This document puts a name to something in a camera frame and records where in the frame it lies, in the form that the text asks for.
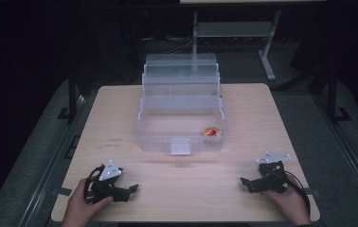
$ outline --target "small toy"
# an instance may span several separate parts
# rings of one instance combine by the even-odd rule
[[[93,177],[94,173],[99,171],[96,177]],[[118,168],[112,160],[109,161],[108,165],[101,165],[95,168],[88,176],[85,187],[84,187],[84,199],[87,203],[97,203],[106,197],[112,196],[114,201],[128,201],[130,195],[134,193],[138,184],[129,187],[129,189],[115,187],[115,182],[122,173],[123,168]],[[88,188],[90,183],[93,182],[91,190],[94,193],[94,197],[89,197]]]
[[[223,132],[220,128],[211,126],[204,130],[203,136],[220,136],[223,135]]]

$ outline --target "finger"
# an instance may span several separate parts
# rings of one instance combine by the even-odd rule
[[[114,200],[114,198],[112,197],[106,197],[104,199],[102,199],[101,201],[91,205],[91,208],[94,212],[94,214],[99,211],[100,209],[102,209],[104,206],[108,205],[109,203],[111,203]]]
[[[96,178],[97,178],[97,176],[91,176],[91,178],[90,178],[90,183],[92,183],[93,181],[95,181]]]
[[[79,181],[79,184],[78,184],[78,187],[77,187],[77,189],[80,189],[81,191],[84,189],[84,187],[85,187],[85,182],[87,181],[87,179],[81,179],[80,181]]]
[[[273,191],[273,190],[268,190],[268,191],[262,192],[262,195],[267,196],[268,198],[273,198],[278,195],[278,192]]]
[[[291,183],[287,183],[288,184],[288,188],[286,189],[286,191],[289,191],[289,193],[294,193],[296,192],[296,187],[301,188],[302,185],[297,181],[297,179],[295,178],[295,176],[291,176],[288,174],[288,179]]]
[[[87,197],[94,197],[95,195],[96,195],[96,193],[94,193],[93,191],[87,192]]]

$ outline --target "black cable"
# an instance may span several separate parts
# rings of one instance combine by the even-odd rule
[[[296,179],[296,181],[299,183],[300,188],[301,188],[303,191],[306,192],[306,190],[304,189],[304,186],[303,186],[302,182],[301,182],[293,173],[288,172],[288,171],[285,171],[285,173],[287,173],[288,175],[293,176],[293,177]]]
[[[91,171],[90,175],[88,175],[87,179],[85,180],[85,186],[84,186],[84,200],[87,200],[87,193],[88,193],[88,187],[90,186],[90,183],[92,182],[93,175],[95,172],[101,172],[102,166],[96,167],[93,171]]]

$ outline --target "metal stand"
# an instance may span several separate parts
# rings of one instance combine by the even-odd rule
[[[71,123],[76,116],[76,85],[74,82],[73,72],[67,79],[69,89],[69,108],[62,108],[58,115],[58,119],[67,119],[67,123]]]
[[[267,59],[277,29],[281,11],[277,10],[271,22],[198,22],[197,11],[193,20],[193,54],[197,54],[199,37],[266,37],[267,42],[259,56],[268,80],[276,80]]]
[[[339,107],[338,110],[341,115],[336,115],[336,70],[332,69],[329,75],[329,88],[327,97],[327,114],[333,124],[337,124],[338,121],[350,121],[351,117],[343,107]]]

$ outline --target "dark floor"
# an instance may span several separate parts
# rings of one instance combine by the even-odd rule
[[[233,44],[235,41],[223,42]],[[267,80],[258,58],[257,50],[263,41],[250,42],[240,42],[239,46],[231,48],[221,45],[217,45],[218,49],[217,46],[206,48],[217,54],[222,83],[259,82],[274,88],[301,74],[289,66],[298,42],[273,44],[269,60],[276,81]],[[143,56],[180,46],[182,44],[151,40],[144,42]],[[321,213],[317,225],[358,226],[358,106],[348,87],[338,81],[337,107],[345,108],[352,120],[332,124],[325,113],[325,105],[323,108],[326,90],[312,95],[308,89],[312,80],[305,79],[286,91],[275,91],[273,97],[309,185],[318,192],[314,196]],[[130,83],[140,84],[140,76]],[[88,92],[78,102],[78,115],[70,124],[57,119],[61,108],[68,105],[67,82],[52,97],[0,191],[0,226],[59,226],[49,217],[70,164],[70,159],[64,156],[74,153],[70,148],[72,141],[77,141],[81,134],[100,84],[99,81],[89,84]],[[13,208],[5,209],[5,204]],[[250,225],[291,226],[289,223]],[[90,223],[89,226],[116,225]]]

